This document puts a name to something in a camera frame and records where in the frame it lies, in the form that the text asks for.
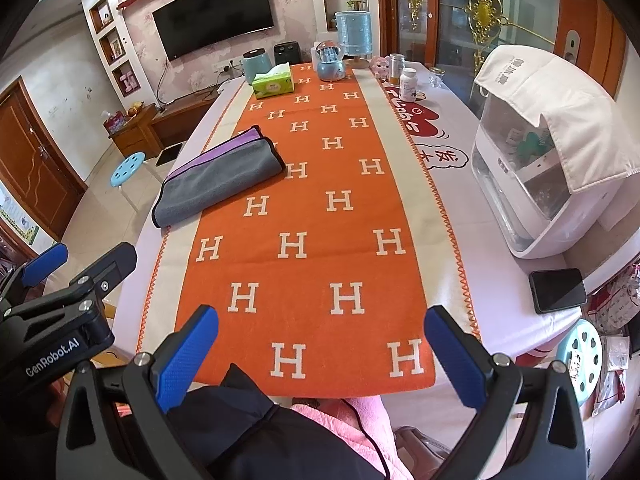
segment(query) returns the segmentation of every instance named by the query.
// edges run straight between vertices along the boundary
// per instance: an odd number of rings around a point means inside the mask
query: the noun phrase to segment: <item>ceiling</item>
[[[22,24],[6,56],[53,25],[82,12],[80,0],[40,0]]]

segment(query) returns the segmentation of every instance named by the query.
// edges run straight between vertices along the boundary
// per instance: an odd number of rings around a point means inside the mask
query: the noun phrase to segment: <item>blue stool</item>
[[[151,173],[154,178],[162,184],[162,178],[158,175],[154,170],[151,169],[151,165],[145,160],[145,154],[142,152],[134,153],[133,155],[129,155],[125,158],[122,163],[116,168],[116,171],[111,175],[111,187],[117,187],[122,196],[125,198],[129,205],[133,208],[133,211],[139,213],[138,208],[133,203],[133,200],[129,198],[124,190],[122,189],[122,184],[124,184],[127,180],[129,180],[137,170],[139,170],[140,166],[145,165],[148,172]]]
[[[578,406],[593,393],[602,368],[600,335],[586,319],[581,319],[558,345],[556,359],[569,368]]]

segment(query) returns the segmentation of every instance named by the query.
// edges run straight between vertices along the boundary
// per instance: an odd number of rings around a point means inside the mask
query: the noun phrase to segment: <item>pink figurine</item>
[[[376,79],[386,80],[389,76],[389,58],[374,56],[369,61],[369,68]]]

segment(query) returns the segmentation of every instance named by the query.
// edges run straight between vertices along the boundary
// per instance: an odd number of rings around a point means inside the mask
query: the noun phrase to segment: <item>orange table runner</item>
[[[437,190],[368,71],[325,83],[292,70],[293,94],[256,100],[242,86],[205,146],[258,124],[287,171],[169,228],[138,349],[210,304],[220,333],[200,382],[235,362],[270,395],[430,386],[427,304],[478,330]]]

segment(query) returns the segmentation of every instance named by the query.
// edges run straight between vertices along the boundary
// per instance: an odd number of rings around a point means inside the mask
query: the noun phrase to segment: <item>blue gripper pad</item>
[[[477,349],[468,347],[477,344],[489,358],[482,345],[472,335],[464,333],[440,305],[427,309],[424,335],[462,404],[476,410],[482,408],[486,402],[486,376],[470,352]]]
[[[36,286],[54,270],[61,267],[69,257],[65,244],[56,244],[31,260],[22,271],[22,285]]]
[[[156,351],[152,381],[164,413],[180,406],[193,378],[218,336],[218,314],[201,305],[180,332],[169,335]]]

